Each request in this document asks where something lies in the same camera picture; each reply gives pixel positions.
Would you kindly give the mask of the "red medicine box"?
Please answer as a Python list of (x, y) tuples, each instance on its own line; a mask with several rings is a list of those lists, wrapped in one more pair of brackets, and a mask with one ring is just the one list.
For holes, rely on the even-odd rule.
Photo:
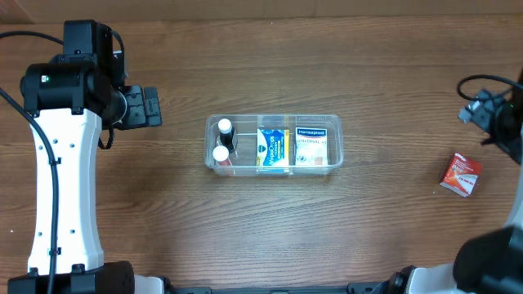
[(439, 185), (466, 198), (478, 183), (483, 165), (460, 153), (452, 154), (439, 180)]

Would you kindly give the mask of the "black bottle white cap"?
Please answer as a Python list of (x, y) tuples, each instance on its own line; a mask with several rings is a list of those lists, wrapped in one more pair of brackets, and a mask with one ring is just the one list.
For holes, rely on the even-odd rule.
[(228, 118), (222, 118), (218, 122), (220, 142), (230, 153), (234, 153), (238, 144), (236, 130)]

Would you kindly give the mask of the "orange bottle white cap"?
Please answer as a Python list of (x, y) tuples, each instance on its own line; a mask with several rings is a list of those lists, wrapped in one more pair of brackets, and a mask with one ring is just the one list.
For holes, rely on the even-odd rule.
[(232, 162), (230, 160), (229, 150), (223, 146), (218, 145), (212, 151), (212, 157), (218, 166), (231, 166)]

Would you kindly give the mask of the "blue Vicks VapoDrops box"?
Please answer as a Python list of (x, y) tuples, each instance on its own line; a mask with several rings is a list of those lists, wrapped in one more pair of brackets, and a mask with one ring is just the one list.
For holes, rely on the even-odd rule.
[(289, 130), (257, 129), (257, 165), (287, 167), (289, 165)]

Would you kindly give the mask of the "white Hansaplast plaster box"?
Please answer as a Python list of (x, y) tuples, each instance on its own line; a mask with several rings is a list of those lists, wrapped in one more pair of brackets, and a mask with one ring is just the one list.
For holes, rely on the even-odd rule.
[(296, 127), (297, 166), (326, 166), (328, 160), (328, 136), (323, 128)]

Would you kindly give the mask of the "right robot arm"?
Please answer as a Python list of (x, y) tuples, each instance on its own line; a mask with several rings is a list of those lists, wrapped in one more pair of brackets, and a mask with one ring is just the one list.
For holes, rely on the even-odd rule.
[[(473, 80), (501, 82), (510, 88), (499, 94), (482, 90), (474, 97), (462, 85)], [(494, 144), (522, 164), (522, 81), (476, 74), (458, 82), (457, 93), (469, 104), (458, 117), (473, 122)], [(511, 213), (502, 229), (462, 245), (454, 262), (432, 268), (409, 266), (373, 288), (374, 293), (521, 293), (522, 292), (522, 180), (518, 180)]]

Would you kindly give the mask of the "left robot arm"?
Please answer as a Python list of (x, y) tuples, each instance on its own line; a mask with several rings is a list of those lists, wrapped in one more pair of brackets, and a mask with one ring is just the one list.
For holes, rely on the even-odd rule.
[(166, 293), (168, 281), (105, 262), (96, 222), (102, 130), (162, 123), (154, 87), (127, 86), (91, 62), (30, 65), (20, 81), (37, 156), (37, 218), (28, 272), (10, 293)]

